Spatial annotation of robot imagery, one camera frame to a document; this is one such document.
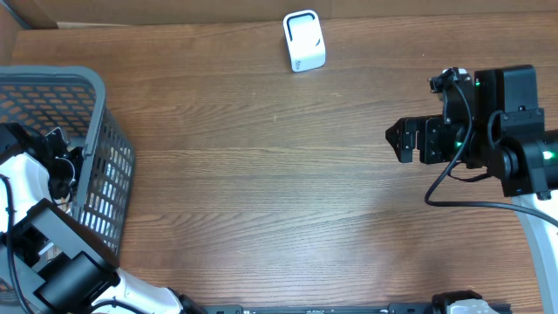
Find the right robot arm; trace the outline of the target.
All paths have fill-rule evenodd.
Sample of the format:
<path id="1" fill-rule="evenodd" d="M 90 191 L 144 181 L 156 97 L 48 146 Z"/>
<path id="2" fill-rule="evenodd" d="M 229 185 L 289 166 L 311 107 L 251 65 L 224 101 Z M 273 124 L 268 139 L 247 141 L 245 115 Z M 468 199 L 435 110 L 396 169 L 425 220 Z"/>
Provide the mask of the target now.
<path id="1" fill-rule="evenodd" d="M 445 164 L 424 201 L 433 207 L 500 208 L 517 215 L 531 251 L 544 312 L 557 311 L 557 132 L 546 130 L 536 71 L 517 65 L 469 73 L 445 69 L 428 80 L 439 115 L 403 117 L 385 132 L 398 161 L 413 152 L 426 165 Z M 484 169 L 470 182 L 495 178 L 509 203 L 435 201 L 432 194 L 458 166 Z"/>

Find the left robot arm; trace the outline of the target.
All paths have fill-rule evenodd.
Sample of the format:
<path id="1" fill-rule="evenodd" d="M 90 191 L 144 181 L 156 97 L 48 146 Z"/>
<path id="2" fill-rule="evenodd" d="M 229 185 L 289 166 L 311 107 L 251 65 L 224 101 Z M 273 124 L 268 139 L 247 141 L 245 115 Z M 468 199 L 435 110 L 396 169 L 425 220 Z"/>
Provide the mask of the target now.
<path id="1" fill-rule="evenodd" d="M 65 213 L 84 157 L 60 130 L 1 125 L 1 278 L 25 313 L 201 313 L 184 294 L 123 271 L 115 253 Z"/>

